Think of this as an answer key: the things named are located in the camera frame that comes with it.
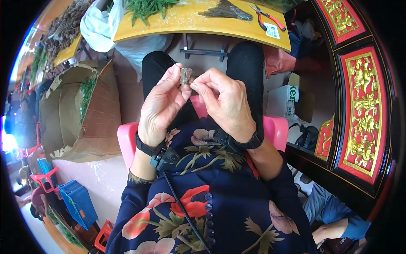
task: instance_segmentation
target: torn cardboard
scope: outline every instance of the torn cardboard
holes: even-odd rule
[[[80,84],[98,75],[83,124]],[[41,141],[48,160],[90,162],[121,155],[119,93],[113,61],[81,62],[59,74],[39,103]]]

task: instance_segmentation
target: hand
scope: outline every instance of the hand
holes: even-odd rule
[[[176,63],[165,72],[141,109],[138,135],[144,144],[153,149],[165,139],[166,129],[192,93],[189,84],[180,86],[182,67],[181,63]]]
[[[242,81],[233,80],[220,70],[211,68],[190,86],[206,104],[209,115],[225,132],[237,142],[250,141],[256,125]]]

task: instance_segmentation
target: pile of pine cones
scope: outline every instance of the pile of pine cones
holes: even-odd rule
[[[41,41],[43,49],[48,52],[48,61],[45,69],[53,69],[52,61],[59,51],[68,48],[71,42],[78,36],[80,32],[80,20],[88,7],[88,0],[73,0],[61,16],[56,17],[51,22],[48,27],[48,35]],[[58,36],[48,39],[63,24],[65,24],[65,28],[60,31]]]

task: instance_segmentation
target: red carved panel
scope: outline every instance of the red carved panel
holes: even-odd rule
[[[317,138],[316,150],[314,156],[327,161],[328,153],[330,152],[331,137],[333,135],[334,115],[324,122],[319,129],[319,137]]]
[[[384,155],[387,99],[375,49],[341,56],[346,90],[346,127],[339,168],[373,184]]]
[[[337,44],[366,31],[347,0],[316,0]]]

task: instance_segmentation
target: yellow table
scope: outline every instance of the yellow table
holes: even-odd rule
[[[203,17],[197,15],[210,7],[215,7],[218,0],[201,1],[187,0],[180,1],[172,8],[166,11],[165,19],[162,20],[161,13],[157,13],[147,19],[148,26],[144,25],[141,19],[135,21],[134,27],[131,26],[132,13],[123,16],[114,42],[119,42],[131,38],[142,37],[146,35],[166,34],[166,33],[208,33],[217,35],[227,35],[243,38],[251,41],[260,42],[276,48],[290,52],[290,41],[288,31],[282,32],[278,28],[280,39],[269,37],[258,24],[256,12],[248,5],[248,2],[241,0],[230,0],[238,8],[253,16],[252,21],[243,21],[224,17]],[[270,8],[260,6],[261,10],[277,18],[284,26],[286,22],[283,13],[271,10]],[[262,22],[276,25],[271,19],[262,17]]]
[[[78,49],[80,42],[82,41],[82,38],[83,36],[79,32],[78,36],[76,37],[76,39],[72,41],[69,47],[59,51],[58,55],[52,61],[55,67],[75,56],[76,50]]]

